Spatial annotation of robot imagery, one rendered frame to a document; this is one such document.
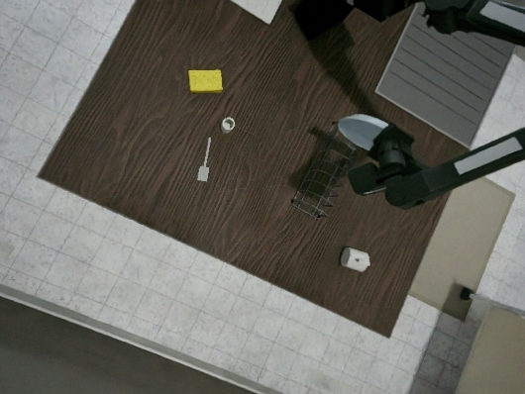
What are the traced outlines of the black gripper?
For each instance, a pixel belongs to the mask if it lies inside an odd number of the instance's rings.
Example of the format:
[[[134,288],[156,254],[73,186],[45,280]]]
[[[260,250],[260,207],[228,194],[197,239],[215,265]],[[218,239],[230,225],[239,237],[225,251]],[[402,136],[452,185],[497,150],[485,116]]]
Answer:
[[[367,151],[367,156],[378,162],[379,157],[386,151],[397,150],[403,154],[400,150],[399,139],[402,139],[409,145],[415,142],[412,135],[407,134],[400,129],[394,123],[391,123],[387,128],[384,128],[372,141],[374,146]],[[404,154],[403,154],[404,156]]]

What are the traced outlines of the yellow sponge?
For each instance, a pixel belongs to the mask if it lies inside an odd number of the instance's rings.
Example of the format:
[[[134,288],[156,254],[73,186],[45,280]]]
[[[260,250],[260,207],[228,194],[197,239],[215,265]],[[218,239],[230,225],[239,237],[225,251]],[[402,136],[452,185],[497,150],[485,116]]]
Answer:
[[[189,70],[190,93],[222,92],[221,70]]]

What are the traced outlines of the white tiled wall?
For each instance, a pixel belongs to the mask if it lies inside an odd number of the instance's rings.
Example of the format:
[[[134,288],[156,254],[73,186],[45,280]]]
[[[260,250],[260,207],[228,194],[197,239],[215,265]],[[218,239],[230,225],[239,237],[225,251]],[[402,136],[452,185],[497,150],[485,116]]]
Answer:
[[[525,8],[525,0],[499,0],[499,1],[510,3],[510,4],[521,6]],[[514,55],[516,55],[517,57],[525,61],[525,48],[518,46]]]

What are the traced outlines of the white ribbed draining mat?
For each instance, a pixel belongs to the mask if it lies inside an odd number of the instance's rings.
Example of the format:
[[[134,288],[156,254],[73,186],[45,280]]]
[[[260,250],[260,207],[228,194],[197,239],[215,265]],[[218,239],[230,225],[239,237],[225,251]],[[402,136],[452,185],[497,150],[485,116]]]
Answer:
[[[249,13],[270,24],[281,0],[231,0]]]

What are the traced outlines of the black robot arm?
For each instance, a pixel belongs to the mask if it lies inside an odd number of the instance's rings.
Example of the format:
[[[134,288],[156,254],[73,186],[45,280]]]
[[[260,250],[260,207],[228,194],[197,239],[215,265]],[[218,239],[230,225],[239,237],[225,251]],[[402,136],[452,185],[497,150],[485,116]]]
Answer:
[[[411,2],[410,2],[411,1]],[[408,9],[425,3],[427,27],[440,34],[475,32],[525,48],[525,8],[498,0],[400,0]],[[386,201],[410,210],[442,194],[525,160],[525,127],[434,167],[413,158],[411,145],[399,139],[400,150],[348,171],[354,192],[384,192]],[[420,200],[421,199],[421,200]]]

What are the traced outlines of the grey cup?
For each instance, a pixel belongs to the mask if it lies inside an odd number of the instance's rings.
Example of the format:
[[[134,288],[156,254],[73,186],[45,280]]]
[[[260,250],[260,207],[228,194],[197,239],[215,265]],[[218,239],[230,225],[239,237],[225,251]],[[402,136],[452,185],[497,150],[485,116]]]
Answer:
[[[225,121],[225,122],[224,122]],[[231,118],[226,118],[221,124],[221,131],[225,134],[228,134],[235,127],[235,122]]]

